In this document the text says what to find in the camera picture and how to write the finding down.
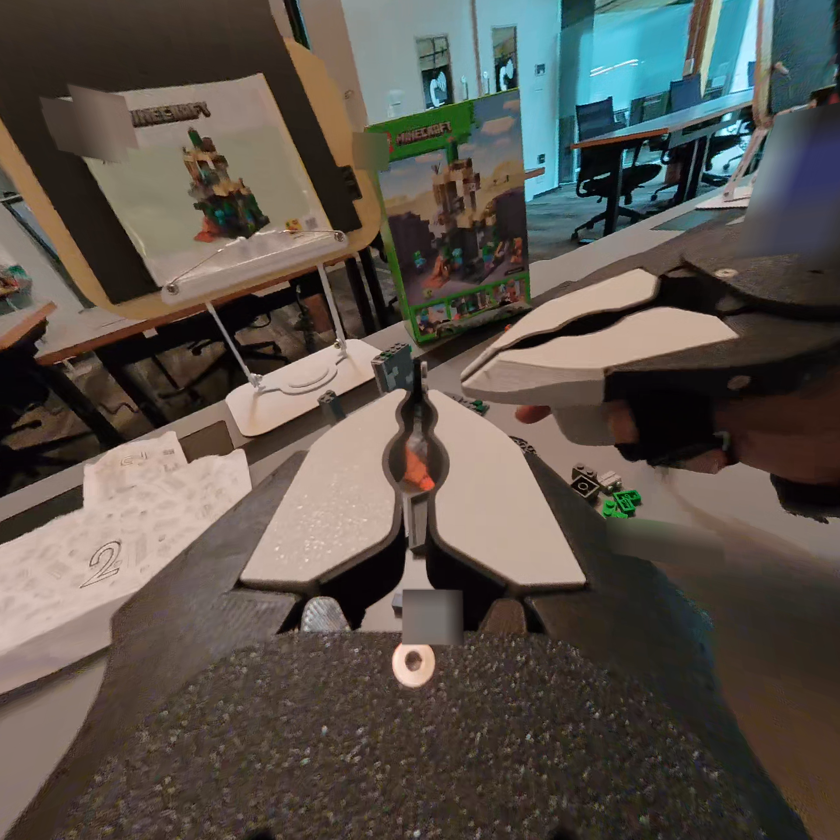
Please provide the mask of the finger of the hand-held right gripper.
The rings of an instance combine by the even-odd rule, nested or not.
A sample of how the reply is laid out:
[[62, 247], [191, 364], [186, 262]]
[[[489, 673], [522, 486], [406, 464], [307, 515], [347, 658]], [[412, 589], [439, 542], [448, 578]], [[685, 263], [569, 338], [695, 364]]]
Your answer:
[[512, 350], [522, 341], [543, 339], [590, 316], [624, 312], [647, 304], [655, 299], [659, 287], [657, 275], [637, 268], [546, 301], [512, 324], [469, 363], [466, 379], [477, 375], [500, 352]]
[[652, 308], [598, 332], [565, 335], [525, 349], [502, 350], [464, 371], [468, 396], [507, 404], [595, 405], [613, 369], [660, 355], [735, 340], [723, 320], [696, 311]]

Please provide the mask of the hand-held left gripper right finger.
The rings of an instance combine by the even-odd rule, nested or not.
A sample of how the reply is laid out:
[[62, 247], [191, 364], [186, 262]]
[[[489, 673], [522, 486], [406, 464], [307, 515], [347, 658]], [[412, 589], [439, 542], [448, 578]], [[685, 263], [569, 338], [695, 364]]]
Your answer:
[[516, 592], [584, 587], [585, 573], [518, 444], [440, 391], [427, 399], [445, 456], [432, 506], [436, 543]]

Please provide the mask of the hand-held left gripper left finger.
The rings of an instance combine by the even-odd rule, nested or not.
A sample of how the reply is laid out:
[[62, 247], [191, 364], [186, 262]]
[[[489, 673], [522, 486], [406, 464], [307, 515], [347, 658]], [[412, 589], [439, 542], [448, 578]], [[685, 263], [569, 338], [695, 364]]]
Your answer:
[[245, 565], [243, 585], [303, 592], [396, 535], [397, 488], [386, 448], [403, 431], [407, 397], [389, 392], [315, 441]]

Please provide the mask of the orange lego slope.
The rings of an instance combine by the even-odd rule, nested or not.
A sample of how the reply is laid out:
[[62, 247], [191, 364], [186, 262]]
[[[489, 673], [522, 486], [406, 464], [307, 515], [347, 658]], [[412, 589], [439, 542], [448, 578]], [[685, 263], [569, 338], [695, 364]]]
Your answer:
[[417, 451], [406, 446], [405, 462], [402, 477], [404, 491], [429, 492], [435, 488], [435, 482], [428, 472], [425, 456], [418, 454]]

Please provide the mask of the lego set box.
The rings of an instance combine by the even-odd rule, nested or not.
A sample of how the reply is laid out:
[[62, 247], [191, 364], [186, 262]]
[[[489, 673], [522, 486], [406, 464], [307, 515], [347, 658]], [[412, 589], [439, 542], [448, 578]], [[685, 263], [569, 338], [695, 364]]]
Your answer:
[[372, 124], [381, 236], [406, 329], [435, 343], [531, 307], [516, 88]]

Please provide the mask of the person's right hand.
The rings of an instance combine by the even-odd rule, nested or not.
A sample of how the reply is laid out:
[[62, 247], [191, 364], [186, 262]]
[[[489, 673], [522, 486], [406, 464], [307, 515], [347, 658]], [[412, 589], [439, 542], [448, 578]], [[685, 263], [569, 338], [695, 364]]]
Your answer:
[[686, 392], [604, 405], [606, 440], [626, 461], [717, 475], [738, 464], [770, 477], [783, 509], [838, 518], [838, 392], [751, 397], [713, 405]]

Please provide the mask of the black office chair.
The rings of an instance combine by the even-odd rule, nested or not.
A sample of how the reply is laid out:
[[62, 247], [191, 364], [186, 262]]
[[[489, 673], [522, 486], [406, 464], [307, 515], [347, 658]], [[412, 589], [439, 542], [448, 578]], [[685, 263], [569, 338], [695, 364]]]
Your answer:
[[688, 140], [688, 133], [701, 121], [697, 109], [703, 102], [703, 79], [699, 72], [674, 80], [668, 90], [668, 116], [674, 118], [674, 127], [668, 130], [664, 188], [673, 186], [673, 205], [682, 203], [686, 196], [690, 167], [693, 165], [697, 142]]
[[577, 197], [597, 197], [606, 202], [605, 211], [573, 231], [572, 240], [577, 245], [588, 245], [592, 238], [582, 238], [582, 230], [593, 230], [603, 222], [603, 236], [614, 233], [618, 217], [618, 204], [623, 178], [623, 150], [616, 143], [594, 143], [603, 135], [617, 131], [614, 120], [613, 99], [575, 106], [577, 125], [577, 151], [579, 171], [575, 184]]

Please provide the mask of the white printed paper bag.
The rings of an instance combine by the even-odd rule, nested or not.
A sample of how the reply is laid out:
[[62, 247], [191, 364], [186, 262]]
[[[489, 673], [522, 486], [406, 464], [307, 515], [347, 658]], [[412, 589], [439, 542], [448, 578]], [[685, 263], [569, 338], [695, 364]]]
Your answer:
[[2, 694], [109, 646], [120, 606], [251, 488], [242, 449], [188, 461], [174, 432], [86, 466], [81, 509], [2, 545]]

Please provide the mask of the instruction booklet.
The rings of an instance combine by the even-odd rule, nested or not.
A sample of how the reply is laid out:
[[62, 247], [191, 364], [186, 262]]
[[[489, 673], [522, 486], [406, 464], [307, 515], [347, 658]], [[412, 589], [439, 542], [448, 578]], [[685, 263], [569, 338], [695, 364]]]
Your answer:
[[338, 252], [262, 74], [123, 91], [134, 142], [85, 158], [161, 297], [201, 298]]

